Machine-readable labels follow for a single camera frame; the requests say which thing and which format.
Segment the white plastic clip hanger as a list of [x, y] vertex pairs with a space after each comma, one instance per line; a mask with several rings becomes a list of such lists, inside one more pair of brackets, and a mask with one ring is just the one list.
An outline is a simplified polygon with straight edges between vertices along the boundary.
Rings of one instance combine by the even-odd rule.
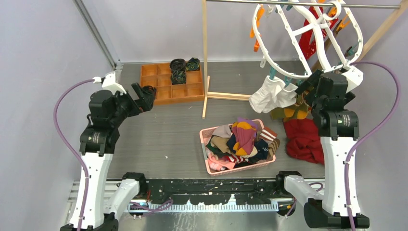
[[[285, 15], [285, 12], [283, 11], [284, 5], [293, 6], [293, 9], [304, 17], [306, 20], [306, 25], [300, 27], [299, 29], [293, 29]], [[306, 3], [301, 3], [298, 0], [262, 0], [256, 6], [253, 13], [252, 29], [250, 34], [252, 38], [256, 39], [254, 50], [261, 51], [263, 55], [260, 62], [260, 67], [263, 68], [266, 64], [269, 64], [274, 72], [280, 73], [283, 76], [292, 79], [306, 79], [311, 76], [312, 68], [307, 62], [308, 58], [306, 57], [306, 53], [301, 49], [299, 38], [307, 32], [310, 32], [314, 38], [315, 54], [317, 55], [318, 61], [325, 72], [345, 68], [361, 57], [364, 47], [363, 35], [360, 26], [350, 10], [350, 7], [347, 6], [343, 0], [331, 0], [328, 2], [328, 7], [331, 9], [332, 13], [324, 12], [323, 5], [318, 5], [316, 0]], [[259, 32], [260, 19], [263, 16], [269, 16], [273, 12], [278, 14], [283, 23], [284, 29], [289, 36], [289, 40], [305, 70], [303, 74], [295, 74], [280, 67], [271, 58], [269, 51], [262, 40], [261, 33]], [[352, 51], [351, 56], [346, 56], [345, 52], [342, 51], [332, 30], [332, 28], [335, 26], [335, 20], [337, 20], [342, 13], [345, 14], [345, 22], [343, 25], [351, 25], [357, 35], [357, 43], [354, 46], [354, 51]], [[325, 50], [326, 41], [331, 42], [331, 45], [340, 59], [339, 64], [333, 65], [329, 62]]]

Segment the maroon purple orange striped sock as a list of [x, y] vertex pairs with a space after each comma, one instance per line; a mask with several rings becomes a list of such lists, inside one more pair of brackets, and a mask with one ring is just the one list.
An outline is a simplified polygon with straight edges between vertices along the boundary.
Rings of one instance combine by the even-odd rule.
[[257, 135], [257, 125], [254, 121], [239, 117], [237, 122], [232, 124], [231, 131], [235, 136], [232, 148], [235, 154], [237, 156], [250, 155]]

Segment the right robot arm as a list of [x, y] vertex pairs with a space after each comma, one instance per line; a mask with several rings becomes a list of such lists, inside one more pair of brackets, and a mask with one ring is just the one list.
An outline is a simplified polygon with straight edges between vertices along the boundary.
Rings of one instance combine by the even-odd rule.
[[355, 183], [355, 144], [359, 121], [345, 109], [354, 99], [346, 76], [315, 71], [296, 90], [307, 92], [313, 122], [318, 129], [325, 166], [324, 194], [319, 194], [297, 171], [280, 171], [275, 193], [291, 195], [302, 206], [305, 221], [313, 229], [367, 229], [370, 220], [360, 211]]

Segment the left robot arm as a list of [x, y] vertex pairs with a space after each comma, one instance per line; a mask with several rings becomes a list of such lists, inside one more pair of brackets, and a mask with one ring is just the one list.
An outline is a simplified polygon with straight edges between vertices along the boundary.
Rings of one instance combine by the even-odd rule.
[[119, 188], [104, 200], [119, 127], [125, 119], [150, 111], [156, 98], [153, 86], [133, 83], [132, 88], [138, 96], [136, 100], [127, 91], [99, 90], [90, 96], [88, 124], [79, 138], [79, 152], [72, 150], [82, 167], [79, 195], [69, 222], [60, 228], [62, 231], [116, 231], [130, 201], [147, 195], [145, 175], [127, 172]]

